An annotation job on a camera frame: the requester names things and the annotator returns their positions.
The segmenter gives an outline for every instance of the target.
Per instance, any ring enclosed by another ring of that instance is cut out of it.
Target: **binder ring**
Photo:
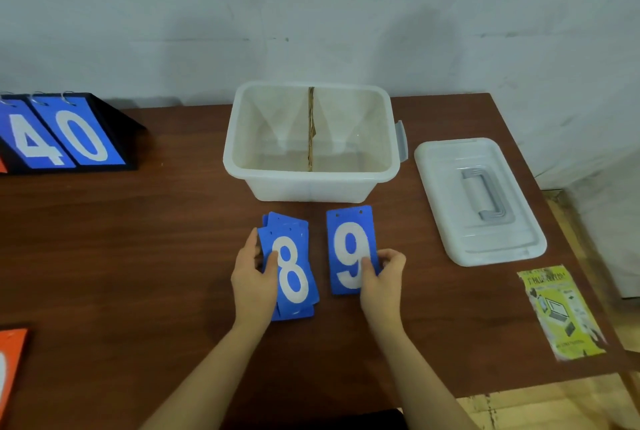
[[[65,94],[67,93],[73,93],[73,91],[63,91],[62,93],[60,93],[60,97],[62,98],[62,101],[66,102],[67,104],[70,104],[71,106],[77,106],[76,103],[71,102],[67,98],[65,98]]]
[[[34,94],[45,94],[42,91],[34,91],[33,93],[29,94],[29,99],[31,100],[31,102],[34,102],[35,104],[39,104],[40,106],[48,106],[49,103],[48,102],[39,102],[38,100],[36,100],[34,98]]]
[[[12,108],[17,108],[17,106],[15,106],[14,104],[11,104],[10,102],[6,102],[4,101],[2,95],[3,94],[13,94],[11,91],[0,91],[0,102],[2,104],[6,104],[7,106],[11,106]]]

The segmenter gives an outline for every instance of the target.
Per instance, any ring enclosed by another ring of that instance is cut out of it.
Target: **storage bin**
[[[316,135],[308,172],[311,86]],[[223,162],[260,200],[359,203],[396,176],[401,155],[404,129],[378,87],[252,81],[236,92]]]

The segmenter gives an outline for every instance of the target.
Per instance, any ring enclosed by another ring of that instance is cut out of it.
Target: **wooden table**
[[[445,254],[412,159],[367,199],[378,246],[406,253],[407,333],[457,397],[625,370],[628,361],[488,94],[393,100],[410,152],[486,136],[502,148],[545,232],[535,260],[464,268]],[[276,322],[228,421],[300,421],[399,405],[358,297],[330,293],[325,212],[260,202],[222,165],[229,106],[130,110],[152,136],[137,172],[0,179],[0,322],[33,337],[7,429],[133,429],[231,327],[229,276],[268,211],[307,219],[320,291],[313,319]],[[516,272],[564,264],[609,341],[556,362]]]

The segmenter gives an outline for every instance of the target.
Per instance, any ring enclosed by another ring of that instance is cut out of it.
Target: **beige floor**
[[[640,303],[617,296],[564,193],[545,195],[623,345],[640,351]],[[617,374],[458,401],[482,429],[640,429],[640,415]]]

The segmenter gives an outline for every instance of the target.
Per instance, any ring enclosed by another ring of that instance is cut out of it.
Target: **person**
[[[258,271],[257,242],[254,228],[231,274],[236,304],[232,329],[141,430],[212,430],[222,424],[278,296],[278,253],[272,252],[264,272]],[[410,430],[477,429],[404,332],[400,293],[406,258],[392,249],[382,249],[378,256],[383,264],[379,276],[371,260],[362,259],[360,305],[391,369],[406,425]]]

